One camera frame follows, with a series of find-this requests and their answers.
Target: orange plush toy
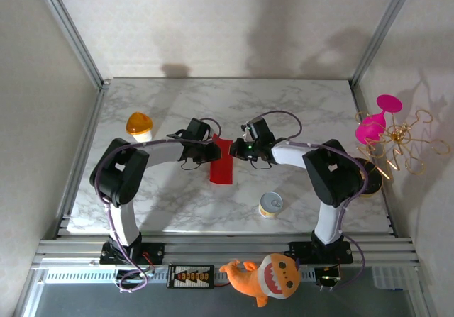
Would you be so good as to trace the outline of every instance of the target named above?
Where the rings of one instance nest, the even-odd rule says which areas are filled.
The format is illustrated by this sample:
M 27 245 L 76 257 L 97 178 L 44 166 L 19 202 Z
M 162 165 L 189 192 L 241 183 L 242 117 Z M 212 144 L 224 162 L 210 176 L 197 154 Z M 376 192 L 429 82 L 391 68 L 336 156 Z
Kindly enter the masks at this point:
M 237 291 L 255 297 L 259 308 L 267 304 L 269 296 L 285 299 L 299 286 L 297 265 L 285 255 L 267 255 L 260 267 L 254 262 L 244 262 L 247 272 L 238 269 L 238 264 L 237 260 L 229 262 L 221 267 L 221 272 L 227 272 L 228 280 Z

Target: gray floor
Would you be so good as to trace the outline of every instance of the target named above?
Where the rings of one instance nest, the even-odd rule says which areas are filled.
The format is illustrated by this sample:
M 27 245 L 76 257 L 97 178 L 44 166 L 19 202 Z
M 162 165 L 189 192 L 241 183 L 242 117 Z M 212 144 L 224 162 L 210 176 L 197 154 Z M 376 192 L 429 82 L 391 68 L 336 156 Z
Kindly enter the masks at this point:
M 351 275 L 353 271 L 344 272 Z M 120 294 L 113 284 L 46 284 L 36 316 L 407 317 L 413 312 L 405 292 L 374 288 L 367 270 L 356 283 L 334 292 L 320 292 L 312 283 L 301 283 L 293 296 L 270 299 L 264 308 L 257 308 L 254 298 L 230 286 L 185 290 L 150 284 L 134 294 Z

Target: gold wire sculpture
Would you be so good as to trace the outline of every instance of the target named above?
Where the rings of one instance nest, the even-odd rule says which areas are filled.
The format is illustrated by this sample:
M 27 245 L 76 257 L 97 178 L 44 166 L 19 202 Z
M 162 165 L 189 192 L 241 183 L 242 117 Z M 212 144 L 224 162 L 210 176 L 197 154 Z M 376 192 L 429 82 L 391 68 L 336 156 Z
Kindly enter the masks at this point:
M 451 147 L 449 144 L 440 139 L 435 140 L 424 140 L 422 138 L 413 138 L 411 135 L 411 129 L 421 121 L 421 113 L 425 113 L 428 118 L 426 120 L 422 120 L 423 124 L 429 124 L 433 121 L 432 114 L 427 111 L 426 109 L 419 109 L 416 111 L 415 116 L 416 120 L 412 124 L 408 124 L 407 122 L 403 122 L 402 124 L 397 124 L 394 114 L 390 113 L 392 116 L 392 124 L 388 127 L 384 127 L 380 123 L 376 121 L 371 121 L 369 123 L 362 123 L 360 121 L 360 117 L 362 115 L 366 115 L 370 117 L 368 113 L 358 112 L 355 115 L 355 120 L 364 126 L 369 126 L 372 124 L 378 125 L 382 130 L 383 133 L 379 134 L 379 140 L 373 140 L 371 138 L 365 138 L 367 142 L 364 146 L 357 147 L 358 151 L 360 151 L 365 157 L 368 162 L 374 164 L 371 161 L 371 157 L 380 159 L 384 158 L 386 160 L 386 172 L 374 164 L 375 168 L 388 180 L 392 179 L 392 169 L 399 171 L 401 167 L 399 166 L 398 158 L 404 158 L 404 166 L 406 170 L 414 175 L 421 175 L 426 170 L 423 160 L 419 157 L 416 157 L 411 148 L 409 148 L 410 142 L 421 142 L 427 143 L 431 146 L 431 149 L 438 155 L 447 155 L 451 151 Z M 389 143 L 394 143 L 394 147 L 392 147 L 392 160 L 389 160 L 387 157 L 387 146 Z

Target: circuit board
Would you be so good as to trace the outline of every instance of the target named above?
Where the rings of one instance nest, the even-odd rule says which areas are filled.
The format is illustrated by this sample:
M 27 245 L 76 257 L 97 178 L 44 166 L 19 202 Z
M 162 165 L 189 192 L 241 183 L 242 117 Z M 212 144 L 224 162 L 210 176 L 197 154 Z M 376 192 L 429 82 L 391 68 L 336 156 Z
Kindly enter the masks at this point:
M 169 265 L 167 287 L 170 289 L 213 289 L 214 266 Z

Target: gold wire ornament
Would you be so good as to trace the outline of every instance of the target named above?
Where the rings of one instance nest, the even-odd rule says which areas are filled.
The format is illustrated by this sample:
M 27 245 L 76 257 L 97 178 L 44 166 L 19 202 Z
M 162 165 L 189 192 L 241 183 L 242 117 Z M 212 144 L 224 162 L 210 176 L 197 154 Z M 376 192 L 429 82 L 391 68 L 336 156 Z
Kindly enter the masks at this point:
M 359 123 L 360 126 L 369 126 L 369 125 L 377 125 L 380 128 L 380 133 L 378 133 L 378 139 L 376 138 L 369 138 L 365 137 L 364 141 L 366 142 L 362 146 L 357 147 L 358 151 L 361 152 L 366 157 L 368 162 L 372 162 L 371 158 L 384 158 L 386 160 L 386 170 L 381 169 L 377 165 L 374 164 L 375 168 L 388 180 L 392 179 L 392 169 L 399 171 L 401 167 L 399 166 L 399 159 L 404 158 L 404 166 L 406 170 L 414 175 L 421 175 L 424 173 L 426 167 L 424 165 L 423 160 L 419 157 L 415 156 L 411 151 L 410 144 L 412 142 L 421 142 L 431 146 L 431 149 L 438 155 L 447 155 L 451 152 L 450 145 L 441 139 L 435 140 L 424 140 L 422 138 L 414 138 L 411 134 L 411 129 L 418 123 L 422 122 L 422 124 L 430 124 L 433 121 L 432 114 L 427 111 L 426 109 L 419 109 L 415 112 L 416 120 L 408 124 L 407 122 L 403 122 L 402 124 L 397 124 L 396 119 L 394 117 L 394 112 L 397 111 L 386 111 L 385 108 L 382 108 L 383 112 L 381 115 L 383 116 L 385 112 L 389 112 L 392 117 L 392 124 L 385 127 L 381 123 L 377 122 L 377 120 L 372 119 L 372 116 L 368 113 L 358 112 L 355 115 L 355 120 Z M 360 121 L 361 116 L 366 116 L 367 122 Z M 392 159 L 389 160 L 387 157 L 387 147 L 388 144 L 394 143 L 392 146 Z

